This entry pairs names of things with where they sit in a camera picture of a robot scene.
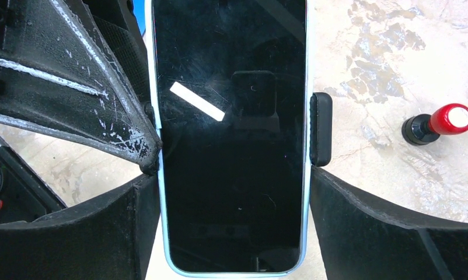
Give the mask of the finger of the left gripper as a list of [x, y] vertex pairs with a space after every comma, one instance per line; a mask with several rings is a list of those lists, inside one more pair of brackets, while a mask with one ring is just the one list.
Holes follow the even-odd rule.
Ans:
[[133, 1], [66, 1], [77, 15], [89, 15], [117, 58], [141, 103], [150, 101], [146, 47]]
[[158, 168], [162, 143], [96, 28], [66, 1], [0, 1], [0, 124]]

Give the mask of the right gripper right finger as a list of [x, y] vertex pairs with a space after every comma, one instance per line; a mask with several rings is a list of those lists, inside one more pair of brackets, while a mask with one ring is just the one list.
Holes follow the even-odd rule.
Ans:
[[311, 174], [328, 279], [468, 279], [468, 223], [396, 205], [318, 167]]

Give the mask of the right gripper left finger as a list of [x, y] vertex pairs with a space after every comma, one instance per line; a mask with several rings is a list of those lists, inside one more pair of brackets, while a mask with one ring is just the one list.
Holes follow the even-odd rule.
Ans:
[[156, 177], [32, 222], [0, 224], [0, 279], [145, 279], [160, 217]]

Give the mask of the light blue case phone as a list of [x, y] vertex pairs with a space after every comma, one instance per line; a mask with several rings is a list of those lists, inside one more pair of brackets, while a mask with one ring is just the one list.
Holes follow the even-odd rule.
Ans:
[[195, 278], [275, 278], [306, 251], [306, 1], [146, 1], [163, 248]]

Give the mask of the black phone stand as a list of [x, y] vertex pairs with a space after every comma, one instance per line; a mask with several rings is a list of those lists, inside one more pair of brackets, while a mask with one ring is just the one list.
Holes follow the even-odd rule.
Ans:
[[333, 101], [329, 94], [316, 92], [310, 98], [310, 161], [323, 167], [332, 152]]

